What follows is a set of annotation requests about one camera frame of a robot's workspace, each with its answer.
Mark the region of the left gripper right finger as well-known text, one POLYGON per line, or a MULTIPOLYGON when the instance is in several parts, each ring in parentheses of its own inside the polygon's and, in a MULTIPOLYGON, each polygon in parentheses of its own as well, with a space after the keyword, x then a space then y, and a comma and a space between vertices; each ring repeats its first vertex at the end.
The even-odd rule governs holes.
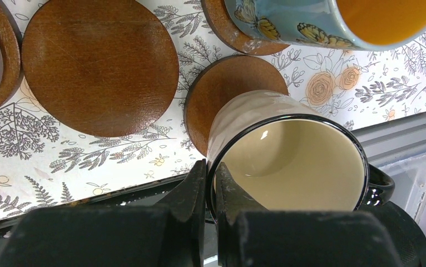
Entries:
POLYGON ((244 246, 249 239, 246 215, 267 208, 236 183, 224 162, 215 171, 215 186, 219 264, 246 266, 244 246))

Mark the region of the beige mug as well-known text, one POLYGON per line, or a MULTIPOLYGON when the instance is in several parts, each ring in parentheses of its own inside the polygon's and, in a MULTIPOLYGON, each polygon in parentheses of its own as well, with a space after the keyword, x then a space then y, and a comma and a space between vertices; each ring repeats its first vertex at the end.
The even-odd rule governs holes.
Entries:
POLYGON ((354 211, 383 206, 394 180, 371 165, 344 126, 278 92, 242 93, 219 109, 208 137, 207 206, 219 216, 220 166, 268 210, 354 211))

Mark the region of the blue mug orange inside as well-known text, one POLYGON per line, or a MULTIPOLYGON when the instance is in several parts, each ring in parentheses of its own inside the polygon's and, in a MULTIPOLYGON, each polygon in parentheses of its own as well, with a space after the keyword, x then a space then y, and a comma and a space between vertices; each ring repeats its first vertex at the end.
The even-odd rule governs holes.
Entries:
POLYGON ((324 48, 386 51, 426 30, 426 1, 224 1, 240 31, 264 41, 324 48))

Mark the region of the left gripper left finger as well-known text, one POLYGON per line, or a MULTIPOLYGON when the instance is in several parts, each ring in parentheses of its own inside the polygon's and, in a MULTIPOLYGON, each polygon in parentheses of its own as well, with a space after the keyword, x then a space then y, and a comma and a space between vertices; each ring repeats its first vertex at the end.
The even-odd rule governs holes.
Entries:
POLYGON ((158 266, 203 266, 206 160, 196 161, 181 183, 158 201, 168 208, 158 266))

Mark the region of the dark scuffed brown coaster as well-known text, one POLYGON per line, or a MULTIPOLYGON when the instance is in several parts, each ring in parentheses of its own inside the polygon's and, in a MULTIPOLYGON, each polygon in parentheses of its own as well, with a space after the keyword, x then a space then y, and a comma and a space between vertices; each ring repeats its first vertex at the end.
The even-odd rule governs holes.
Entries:
POLYGON ((230 48, 253 56, 267 56, 288 48, 287 44, 253 39, 241 32, 230 18, 224 1, 202 0, 206 20, 214 34, 230 48))

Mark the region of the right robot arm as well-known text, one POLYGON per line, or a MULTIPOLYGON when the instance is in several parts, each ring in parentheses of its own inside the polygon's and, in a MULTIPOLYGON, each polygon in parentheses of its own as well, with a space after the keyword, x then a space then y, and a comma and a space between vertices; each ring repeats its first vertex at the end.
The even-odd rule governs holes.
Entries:
POLYGON ((360 210, 371 213, 386 227, 403 266, 426 266, 426 236, 406 211, 391 201, 360 210))

